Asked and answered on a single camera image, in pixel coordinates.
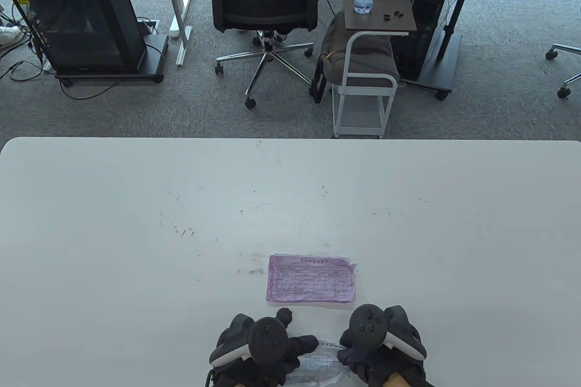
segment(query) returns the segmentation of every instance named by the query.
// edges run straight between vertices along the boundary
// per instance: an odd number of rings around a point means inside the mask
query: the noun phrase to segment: desk top
[[[375,30],[378,32],[413,32],[416,30],[414,14],[411,11],[411,0],[373,0],[369,14],[358,14],[353,10],[355,0],[343,0],[345,11],[345,28],[347,30]],[[400,11],[398,18],[394,12]],[[391,19],[384,20],[384,14]]]
[[[570,387],[580,167],[578,142],[11,140],[0,383],[203,385],[232,317],[276,312],[286,253],[357,263],[355,303],[292,306],[290,333],[337,342],[355,306],[401,304],[436,386]]]

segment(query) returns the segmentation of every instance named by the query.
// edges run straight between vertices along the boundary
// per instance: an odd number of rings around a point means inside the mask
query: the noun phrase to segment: chrome chair base
[[[216,57],[216,66],[214,67],[216,74],[224,74],[224,67],[222,66],[222,62],[260,57],[258,68],[256,68],[256,72],[254,76],[252,76],[251,83],[249,84],[248,89],[246,89],[245,92],[246,99],[244,101],[244,105],[248,109],[252,109],[254,106],[256,106],[255,100],[250,97],[252,88],[254,87],[256,81],[258,80],[258,77],[262,73],[262,70],[264,69],[264,65],[266,65],[266,62],[272,62],[273,59],[276,59],[277,61],[282,63],[282,65],[286,66],[293,73],[302,78],[309,86],[311,86],[311,80],[303,73],[301,73],[301,71],[299,71],[289,62],[283,59],[280,56],[280,54],[286,53],[288,51],[295,51],[297,49],[304,49],[305,56],[311,57],[313,55],[313,46],[314,46],[312,42],[305,44],[286,45],[283,47],[274,47],[274,45],[272,45],[272,37],[274,36],[274,32],[256,32],[256,35],[257,36],[253,39],[253,43],[255,43],[255,45],[262,45],[262,49],[258,51],[246,51],[245,53],[237,53],[227,56]]]

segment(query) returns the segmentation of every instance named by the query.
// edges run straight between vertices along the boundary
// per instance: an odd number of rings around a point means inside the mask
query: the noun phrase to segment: hand
[[[292,312],[282,308],[276,313],[276,318],[288,327],[292,322]],[[224,341],[224,333],[218,339],[218,346]],[[234,387],[241,384],[245,387],[276,387],[284,385],[286,376],[300,366],[298,357],[313,352],[319,342],[314,335],[303,335],[289,339],[289,348],[281,360],[269,366],[263,366],[252,358],[240,358],[224,366],[214,369],[212,377],[215,387]]]
[[[413,335],[420,342],[419,333],[413,328]],[[426,381],[423,362],[413,360],[400,350],[381,345],[378,349],[368,350],[353,347],[349,330],[344,331],[339,341],[343,349],[337,352],[337,358],[343,366],[349,366],[369,387],[382,387],[390,376],[399,373],[411,387],[433,387]]]

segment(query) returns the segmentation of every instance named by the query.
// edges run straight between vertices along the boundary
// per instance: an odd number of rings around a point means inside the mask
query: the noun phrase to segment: gray carpet
[[[170,0],[132,0],[137,15],[161,19],[167,32]],[[0,3],[10,4],[9,0]],[[338,1],[332,2],[335,8]],[[581,84],[565,100],[556,90],[581,71],[581,57],[562,53],[552,62],[544,52],[553,42],[581,44],[581,0],[466,0],[457,31],[463,34],[456,84],[444,102],[432,91],[398,90],[386,138],[580,140]],[[325,0],[321,22],[331,18]],[[221,34],[212,25],[210,0],[193,0],[187,16],[193,41],[185,64],[175,66],[177,42],[167,55],[165,80],[158,86],[118,87],[90,101],[65,97],[52,76],[0,82],[0,147],[16,136],[114,137],[299,137],[329,138],[329,94],[313,104],[303,82],[271,63],[256,85],[257,107],[248,111],[243,93],[257,60],[224,64],[216,76],[212,58],[253,48],[250,33]],[[297,30],[288,43],[320,44],[325,27]],[[286,56],[311,76],[314,57]],[[14,62],[35,57],[18,49],[0,62],[0,74]],[[23,67],[15,76],[34,73]],[[74,86],[82,97],[103,88]]]

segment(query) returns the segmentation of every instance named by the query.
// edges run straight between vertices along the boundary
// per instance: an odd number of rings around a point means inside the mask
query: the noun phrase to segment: black small object
[[[563,98],[567,98],[570,94],[571,94],[571,89],[560,88],[560,90],[557,91],[556,96],[563,99]]]
[[[417,330],[398,305],[385,310],[373,304],[357,307],[349,319],[348,333],[351,349],[360,356],[375,352],[383,344],[390,349],[397,348],[414,360],[422,361],[427,356]]]
[[[220,335],[216,349],[210,354],[210,364],[223,366],[244,356],[251,357],[258,364],[274,364],[286,354],[288,348],[289,338],[280,320],[263,317],[255,322],[240,313]]]
[[[253,109],[256,106],[256,101],[253,98],[247,98],[244,100],[244,105],[247,109]]]
[[[436,92],[436,99],[438,101],[444,101],[447,96],[448,96],[448,92],[446,92],[446,91],[437,91]]]

